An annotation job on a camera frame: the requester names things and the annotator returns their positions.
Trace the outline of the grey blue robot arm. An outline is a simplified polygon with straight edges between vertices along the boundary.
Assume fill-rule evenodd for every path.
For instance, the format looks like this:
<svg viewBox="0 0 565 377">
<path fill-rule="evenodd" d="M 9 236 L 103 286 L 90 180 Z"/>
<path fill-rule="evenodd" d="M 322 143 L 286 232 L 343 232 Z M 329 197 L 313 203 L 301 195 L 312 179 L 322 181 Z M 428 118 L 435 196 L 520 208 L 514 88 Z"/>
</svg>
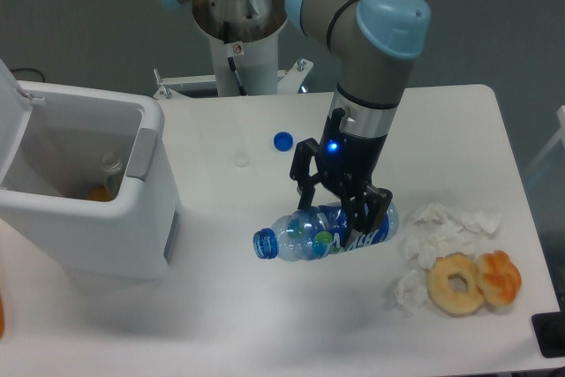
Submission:
<svg viewBox="0 0 565 377">
<path fill-rule="evenodd" d="M 209 40 L 220 96 L 276 92 L 277 36 L 286 23 L 340 60 L 322 136 L 297 145 L 290 175 L 300 208 L 311 206 L 316 185 L 341 201 L 345 244 L 356 233 L 378 229 L 392 195 L 373 186 L 373 170 L 425 45 L 428 0 L 161 1 L 191 5 Z"/>
</svg>

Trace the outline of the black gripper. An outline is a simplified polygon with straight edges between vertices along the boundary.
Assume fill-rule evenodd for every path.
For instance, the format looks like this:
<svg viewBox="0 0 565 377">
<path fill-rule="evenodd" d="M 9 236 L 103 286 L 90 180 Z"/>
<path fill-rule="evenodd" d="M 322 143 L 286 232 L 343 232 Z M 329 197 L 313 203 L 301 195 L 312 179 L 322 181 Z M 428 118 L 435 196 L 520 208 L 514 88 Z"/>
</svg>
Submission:
<svg viewBox="0 0 565 377">
<path fill-rule="evenodd" d="M 377 230 L 388 213 L 393 193 L 371 184 L 386 137 L 371 139 L 341 132 L 328 118 L 320 144 L 310 138 L 296 145 L 290 178 L 298 185 L 298 209 L 311 207 L 320 182 L 337 194 L 347 217 L 344 244 L 351 244 L 357 233 Z"/>
</svg>

